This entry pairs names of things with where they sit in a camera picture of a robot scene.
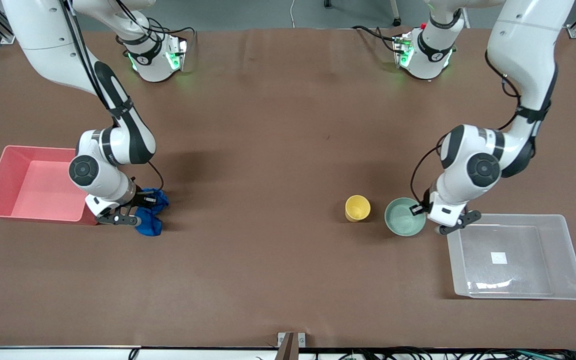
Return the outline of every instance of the table surface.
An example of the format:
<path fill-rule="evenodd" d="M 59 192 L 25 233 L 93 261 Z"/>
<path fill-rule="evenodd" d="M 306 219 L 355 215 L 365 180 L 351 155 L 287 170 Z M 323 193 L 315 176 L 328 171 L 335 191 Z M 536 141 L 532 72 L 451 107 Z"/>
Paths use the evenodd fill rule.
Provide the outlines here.
<path fill-rule="evenodd" d="M 383 221 L 445 132 L 496 128 L 514 100 L 464 30 L 439 78 L 414 79 L 355 30 L 202 32 L 188 73 L 141 80 L 110 32 L 87 33 L 157 139 L 164 232 L 0 219 L 0 345 L 266 346 L 302 331 L 314 347 L 576 349 L 576 301 L 475 300 L 453 291 L 432 224 L 397 237 Z M 563 35 L 538 154 L 471 208 L 563 214 L 576 251 L 576 40 Z M 109 126 L 94 96 L 42 79 L 0 49 L 0 154 L 73 148 Z M 144 187 L 148 166 L 124 166 Z M 441 173 L 420 169 L 419 192 Z M 372 203 L 348 223 L 353 194 Z"/>

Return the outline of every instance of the robotic arm link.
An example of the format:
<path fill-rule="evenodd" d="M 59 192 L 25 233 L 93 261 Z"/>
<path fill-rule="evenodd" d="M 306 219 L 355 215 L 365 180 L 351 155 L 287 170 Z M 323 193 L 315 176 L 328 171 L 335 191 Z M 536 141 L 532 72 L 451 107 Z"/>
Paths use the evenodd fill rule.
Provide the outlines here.
<path fill-rule="evenodd" d="M 37 73 L 51 82 L 99 96 L 110 112 L 112 126 L 81 135 L 70 163 L 70 178 L 88 193 L 87 206 L 100 223 L 137 226 L 139 218 L 112 211 L 152 206 L 156 199 L 142 192 L 117 166 L 149 162 L 156 151 L 153 133 L 112 69 L 86 48 L 68 2 L 2 3 L 23 53 Z"/>
<path fill-rule="evenodd" d="M 443 173 L 414 214 L 428 212 L 446 234 L 465 223 L 469 201 L 500 178 L 523 171 L 535 155 L 535 137 L 550 109 L 557 79 L 554 46 L 574 0 L 507 0 L 491 32 L 486 60 L 512 78 L 518 107 L 508 132 L 459 125 L 441 145 Z"/>

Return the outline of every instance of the white cable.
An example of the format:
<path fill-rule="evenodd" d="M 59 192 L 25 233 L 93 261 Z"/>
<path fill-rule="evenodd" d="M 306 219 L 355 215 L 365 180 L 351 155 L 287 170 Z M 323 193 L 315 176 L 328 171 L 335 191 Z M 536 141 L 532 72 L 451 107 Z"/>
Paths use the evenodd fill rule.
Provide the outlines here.
<path fill-rule="evenodd" d="M 295 28 L 295 18 L 293 17 L 293 7 L 295 6 L 295 0 L 292 0 L 290 5 L 290 21 L 292 21 L 292 28 Z"/>

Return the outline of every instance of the yellow cup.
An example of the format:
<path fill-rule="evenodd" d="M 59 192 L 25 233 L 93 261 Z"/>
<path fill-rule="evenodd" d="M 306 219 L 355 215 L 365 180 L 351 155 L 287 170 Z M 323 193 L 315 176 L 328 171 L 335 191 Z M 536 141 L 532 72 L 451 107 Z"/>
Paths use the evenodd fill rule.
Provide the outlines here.
<path fill-rule="evenodd" d="M 354 194 L 345 201 L 345 218 L 352 223 L 366 219 L 370 214 L 370 202 L 360 194 Z"/>

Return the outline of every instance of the blue cloth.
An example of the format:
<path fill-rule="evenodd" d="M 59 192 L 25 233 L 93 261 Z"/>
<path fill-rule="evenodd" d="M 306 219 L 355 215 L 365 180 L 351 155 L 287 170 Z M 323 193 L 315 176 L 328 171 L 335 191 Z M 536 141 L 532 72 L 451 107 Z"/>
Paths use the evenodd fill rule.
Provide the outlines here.
<path fill-rule="evenodd" d="M 137 212 L 135 212 L 135 216 L 141 219 L 141 223 L 135 227 L 135 230 L 137 230 L 139 234 L 146 235 L 147 237 L 157 237 L 162 234 L 162 221 L 155 215 L 162 212 L 162 210 L 169 205 L 168 197 L 164 194 L 164 191 L 156 190 L 157 189 L 154 188 L 148 188 L 142 191 L 154 192 L 151 196 L 157 198 L 157 204 L 151 209 L 139 207 Z"/>

